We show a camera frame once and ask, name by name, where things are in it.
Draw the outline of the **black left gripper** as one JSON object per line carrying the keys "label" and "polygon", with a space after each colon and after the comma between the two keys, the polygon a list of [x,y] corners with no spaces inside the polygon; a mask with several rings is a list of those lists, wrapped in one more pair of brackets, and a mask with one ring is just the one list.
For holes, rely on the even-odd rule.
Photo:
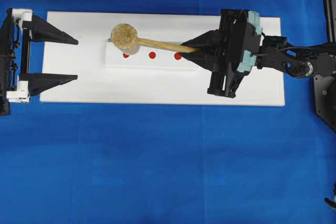
{"label": "black left gripper", "polygon": [[28,103],[32,96],[70,81],[77,75],[29,73],[30,42],[77,45],[78,40],[46,22],[31,9],[10,8],[1,26],[1,116],[10,103]]}

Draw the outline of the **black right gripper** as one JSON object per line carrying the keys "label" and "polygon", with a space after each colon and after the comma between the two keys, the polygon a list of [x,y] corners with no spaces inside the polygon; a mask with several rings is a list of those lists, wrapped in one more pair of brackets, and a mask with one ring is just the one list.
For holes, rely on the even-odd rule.
{"label": "black right gripper", "polygon": [[212,72],[208,94],[234,98],[243,78],[250,73],[237,70],[243,53],[244,31],[247,25],[246,9],[222,9],[219,30],[210,30],[182,43],[182,46],[201,49],[180,56]]}

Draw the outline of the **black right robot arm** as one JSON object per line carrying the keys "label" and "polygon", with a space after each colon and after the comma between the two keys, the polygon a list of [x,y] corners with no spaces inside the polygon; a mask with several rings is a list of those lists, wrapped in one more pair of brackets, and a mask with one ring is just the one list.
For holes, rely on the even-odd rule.
{"label": "black right robot arm", "polygon": [[207,93],[234,98],[253,67],[272,68],[291,77],[331,76],[335,72],[335,43],[293,46],[286,37],[266,36],[258,12],[222,9],[219,28],[183,43],[195,52],[180,56],[211,72]]}

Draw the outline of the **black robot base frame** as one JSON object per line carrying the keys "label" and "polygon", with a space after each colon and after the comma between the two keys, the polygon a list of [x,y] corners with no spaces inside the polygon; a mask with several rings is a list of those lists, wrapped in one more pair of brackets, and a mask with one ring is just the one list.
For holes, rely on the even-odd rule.
{"label": "black robot base frame", "polygon": [[[335,0],[323,0],[328,43],[335,46]],[[335,52],[328,53],[313,79],[316,114],[335,131]]]}

